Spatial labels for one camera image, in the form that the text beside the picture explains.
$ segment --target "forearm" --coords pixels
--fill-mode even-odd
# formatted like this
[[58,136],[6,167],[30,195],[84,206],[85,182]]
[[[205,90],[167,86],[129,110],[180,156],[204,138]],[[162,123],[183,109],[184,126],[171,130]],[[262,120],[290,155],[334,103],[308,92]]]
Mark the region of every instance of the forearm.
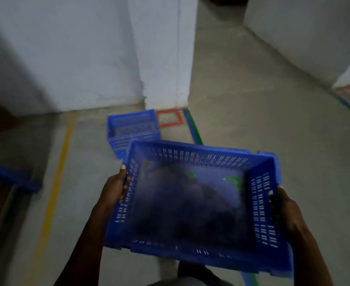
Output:
[[331,286],[333,281],[318,244],[306,227],[290,237],[296,286]]
[[113,209],[96,204],[55,285],[97,285],[107,224]]

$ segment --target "person's left hand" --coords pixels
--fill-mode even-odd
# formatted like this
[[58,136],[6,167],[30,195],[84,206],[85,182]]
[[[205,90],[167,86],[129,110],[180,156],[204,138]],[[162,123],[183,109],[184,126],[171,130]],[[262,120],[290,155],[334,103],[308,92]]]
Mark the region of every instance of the person's left hand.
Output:
[[118,174],[107,179],[98,200],[99,205],[114,209],[118,201],[123,202],[130,181],[130,177],[126,174],[126,166],[123,164]]

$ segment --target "concrete floor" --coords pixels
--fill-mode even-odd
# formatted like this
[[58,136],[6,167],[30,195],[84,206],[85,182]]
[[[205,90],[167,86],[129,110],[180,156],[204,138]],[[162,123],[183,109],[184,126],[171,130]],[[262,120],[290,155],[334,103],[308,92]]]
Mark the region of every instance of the concrete floor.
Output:
[[[200,0],[190,109],[206,145],[262,150],[279,156],[283,184],[300,205],[337,285],[350,285],[350,111],[243,28],[245,7]],[[0,134],[0,162],[36,168],[44,188],[19,219],[0,260],[0,285],[53,285],[67,262],[106,178],[120,166],[106,142],[106,115],[142,105],[78,113],[63,169],[46,254],[33,257],[67,129],[67,115],[23,121]],[[165,139],[191,142],[186,126]],[[171,261],[104,249],[100,285],[147,285],[174,275]],[[234,285],[240,274],[213,269]],[[292,285],[257,275],[260,285]]]

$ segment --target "blue plastic crate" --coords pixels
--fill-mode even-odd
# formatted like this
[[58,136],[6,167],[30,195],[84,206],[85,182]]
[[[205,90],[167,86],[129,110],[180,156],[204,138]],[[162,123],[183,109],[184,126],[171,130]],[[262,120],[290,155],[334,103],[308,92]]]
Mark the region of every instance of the blue plastic crate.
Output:
[[123,159],[132,138],[152,141],[160,139],[155,111],[109,115],[107,117],[107,140],[119,159]]
[[270,216],[276,155],[172,141],[131,141],[131,176],[110,219],[115,249],[292,277],[292,250]]

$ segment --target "hand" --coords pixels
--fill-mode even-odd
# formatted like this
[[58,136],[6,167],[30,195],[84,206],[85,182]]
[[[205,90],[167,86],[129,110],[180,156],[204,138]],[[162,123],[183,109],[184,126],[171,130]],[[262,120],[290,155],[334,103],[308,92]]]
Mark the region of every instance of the hand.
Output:
[[277,187],[277,190],[281,201],[275,196],[270,197],[270,211],[275,224],[285,228],[288,239],[292,239],[296,234],[308,231],[297,203],[287,195],[280,185]]
[[118,174],[107,179],[97,204],[113,210],[118,201],[123,202],[130,182],[130,177],[126,174],[126,165],[123,164]]

